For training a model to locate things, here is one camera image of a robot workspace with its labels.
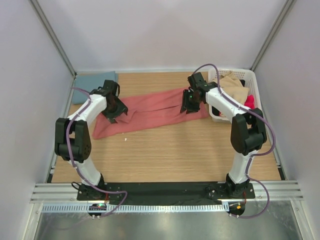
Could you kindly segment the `salmon red t-shirt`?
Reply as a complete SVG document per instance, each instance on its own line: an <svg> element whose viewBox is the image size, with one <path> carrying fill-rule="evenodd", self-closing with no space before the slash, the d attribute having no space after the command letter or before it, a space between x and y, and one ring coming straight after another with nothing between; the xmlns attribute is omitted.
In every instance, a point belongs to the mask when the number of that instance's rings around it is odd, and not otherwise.
<svg viewBox="0 0 320 240"><path fill-rule="evenodd" d="M203 103L195 113L181 113L183 88L125 97L121 101L128 107L127 114L111 123L103 114L96 117L92 137L95 140L116 134L136 132L181 122L207 118L208 110Z"/></svg>

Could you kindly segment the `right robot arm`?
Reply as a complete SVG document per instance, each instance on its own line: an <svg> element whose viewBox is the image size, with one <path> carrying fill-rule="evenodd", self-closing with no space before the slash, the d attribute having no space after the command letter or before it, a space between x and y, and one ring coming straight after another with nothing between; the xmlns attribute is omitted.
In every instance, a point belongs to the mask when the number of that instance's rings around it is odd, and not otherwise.
<svg viewBox="0 0 320 240"><path fill-rule="evenodd" d="M252 162L267 141L266 126L259 108L250 109L233 98L215 82L206 82L200 72L187 78L188 89L182 94L180 112L200 111L200 104L218 109L230 122L230 142L235 150L232 167L226 175L225 192L231 198L239 198L249 187Z"/></svg>

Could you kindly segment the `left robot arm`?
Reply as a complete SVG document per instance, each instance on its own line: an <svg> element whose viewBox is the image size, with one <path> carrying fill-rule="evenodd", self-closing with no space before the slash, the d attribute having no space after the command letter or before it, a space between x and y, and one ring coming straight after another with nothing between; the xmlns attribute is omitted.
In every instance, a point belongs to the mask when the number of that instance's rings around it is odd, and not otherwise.
<svg viewBox="0 0 320 240"><path fill-rule="evenodd" d="M54 152L72 165L80 176L78 200L103 200L110 192L91 158L89 127L99 114L109 123L115 124L118 117L128 113L128 107L119 98L120 85L113 80L105 80L103 86L92 91L79 87L74 90L86 95L87 99L76 112L56 120Z"/></svg>

